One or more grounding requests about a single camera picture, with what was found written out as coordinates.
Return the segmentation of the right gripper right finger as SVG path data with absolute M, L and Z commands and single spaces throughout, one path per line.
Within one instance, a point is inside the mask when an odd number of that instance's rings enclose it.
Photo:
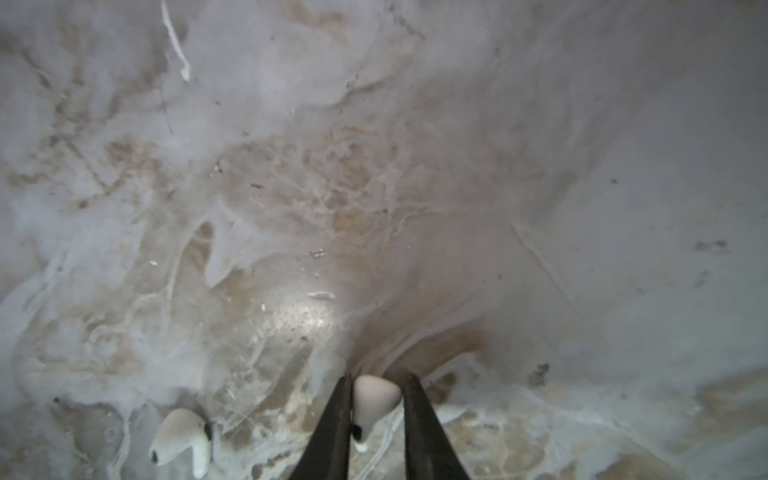
M 408 373 L 402 384 L 405 469 L 408 480 L 469 480 L 420 379 Z

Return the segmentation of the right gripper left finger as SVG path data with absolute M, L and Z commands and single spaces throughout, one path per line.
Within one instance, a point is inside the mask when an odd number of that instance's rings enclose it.
M 289 480 L 347 480 L 353 420 L 353 379 L 342 376 Z

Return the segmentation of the white wireless earbud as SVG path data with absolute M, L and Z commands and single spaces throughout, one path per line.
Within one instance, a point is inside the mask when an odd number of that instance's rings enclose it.
M 203 479 L 212 463 L 213 435 L 208 423 L 193 410 L 171 411 L 158 428 L 149 448 L 153 465 L 169 464 L 186 450 L 192 452 L 192 475 Z
M 359 453 L 368 450 L 367 439 L 375 424 L 401 402 L 400 387 L 379 376 L 360 375 L 353 383 L 352 438 Z

